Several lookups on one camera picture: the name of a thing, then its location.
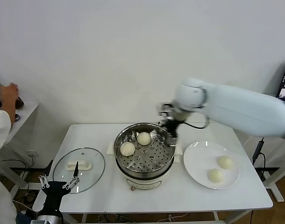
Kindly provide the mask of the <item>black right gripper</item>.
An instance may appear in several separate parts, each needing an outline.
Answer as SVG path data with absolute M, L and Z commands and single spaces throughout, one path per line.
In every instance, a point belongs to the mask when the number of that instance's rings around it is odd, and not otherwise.
M 180 125 L 180 121 L 177 120 L 167 120 L 164 124 L 164 128 L 169 133 L 169 147 L 176 147 L 177 139 L 177 128 Z

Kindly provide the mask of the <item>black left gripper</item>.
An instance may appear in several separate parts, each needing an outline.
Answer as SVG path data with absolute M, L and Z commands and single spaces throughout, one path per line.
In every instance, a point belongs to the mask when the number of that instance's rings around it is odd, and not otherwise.
M 43 175 L 39 175 L 39 181 L 43 192 L 46 195 L 43 210 L 59 210 L 63 196 L 70 193 L 80 181 L 78 177 L 78 161 L 75 165 L 73 178 L 69 182 L 48 181 L 48 176 L 52 167 L 53 160 L 44 169 Z

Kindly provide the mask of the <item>person bare hand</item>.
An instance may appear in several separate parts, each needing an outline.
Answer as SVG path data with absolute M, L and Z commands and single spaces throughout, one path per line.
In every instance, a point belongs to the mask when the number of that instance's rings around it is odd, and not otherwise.
M 16 100 L 19 96 L 18 85 L 11 83 L 8 86 L 0 87 L 0 101 L 2 104 L 15 105 Z

